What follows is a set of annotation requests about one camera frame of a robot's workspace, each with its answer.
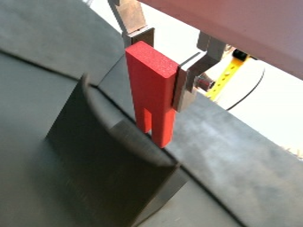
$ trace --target red block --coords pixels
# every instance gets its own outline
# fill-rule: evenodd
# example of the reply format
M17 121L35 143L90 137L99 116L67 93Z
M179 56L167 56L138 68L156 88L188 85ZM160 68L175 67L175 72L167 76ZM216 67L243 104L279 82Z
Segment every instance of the red block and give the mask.
M164 147L172 140L172 90L178 63L144 42L135 43L126 53L136 124L144 133L151 130L152 141Z

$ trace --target metal bracket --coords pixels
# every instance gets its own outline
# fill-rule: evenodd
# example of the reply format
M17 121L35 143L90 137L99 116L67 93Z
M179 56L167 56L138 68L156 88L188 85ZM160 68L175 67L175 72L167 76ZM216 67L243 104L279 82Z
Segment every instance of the metal bracket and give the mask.
M226 44L202 32L196 45L207 53L196 53L179 65L172 100L172 107L178 112L194 102L199 84L206 90L214 85L204 71L222 60L224 53Z
M142 3L136 0L108 0L122 29L124 46L128 47L139 41L154 46L154 28L147 26Z

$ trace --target black surface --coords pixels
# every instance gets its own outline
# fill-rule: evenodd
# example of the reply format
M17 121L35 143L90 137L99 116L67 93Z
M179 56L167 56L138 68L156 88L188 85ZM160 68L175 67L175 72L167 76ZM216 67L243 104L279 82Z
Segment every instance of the black surface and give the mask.
M80 0L1 0L0 50L79 79L102 78L124 52L120 33Z
M134 119L123 60L99 88ZM172 142L166 150L240 223L303 226L298 212L303 209L302 163L202 95L176 114Z

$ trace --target dark gray panel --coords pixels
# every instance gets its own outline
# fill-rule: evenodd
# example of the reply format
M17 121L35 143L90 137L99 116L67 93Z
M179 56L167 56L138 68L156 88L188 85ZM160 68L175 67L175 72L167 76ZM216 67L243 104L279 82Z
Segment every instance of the dark gray panel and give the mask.
M80 0L3 0L0 50L91 83L116 64L124 45L119 32Z
M0 68L0 226L94 226L44 141L76 83L3 54Z
M134 118L124 63L99 88ZM166 149L247 226L303 225L302 163L202 95L176 114Z

